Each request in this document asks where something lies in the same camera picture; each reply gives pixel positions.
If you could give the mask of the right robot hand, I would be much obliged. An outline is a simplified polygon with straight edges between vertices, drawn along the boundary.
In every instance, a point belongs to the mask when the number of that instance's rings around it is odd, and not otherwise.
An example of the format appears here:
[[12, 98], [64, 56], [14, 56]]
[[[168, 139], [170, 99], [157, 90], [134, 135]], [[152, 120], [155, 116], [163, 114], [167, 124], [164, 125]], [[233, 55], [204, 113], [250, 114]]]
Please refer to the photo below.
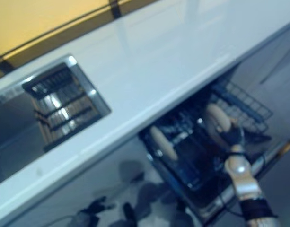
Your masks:
[[228, 132], [225, 133], [226, 141], [230, 146], [245, 145], [245, 132], [244, 128], [236, 119], [230, 120], [231, 127]]

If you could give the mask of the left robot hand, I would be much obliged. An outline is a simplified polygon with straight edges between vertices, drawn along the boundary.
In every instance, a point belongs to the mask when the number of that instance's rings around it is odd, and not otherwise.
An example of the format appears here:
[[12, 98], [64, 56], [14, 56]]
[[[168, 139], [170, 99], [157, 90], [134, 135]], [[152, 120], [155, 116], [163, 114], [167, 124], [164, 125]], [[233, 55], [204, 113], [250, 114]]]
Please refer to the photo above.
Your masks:
[[107, 210], [112, 210], [115, 207], [116, 205], [114, 203], [107, 202], [106, 196], [102, 196], [92, 201], [86, 208], [82, 209], [80, 212], [90, 216], [91, 218], [94, 218], [97, 216], [97, 214]]

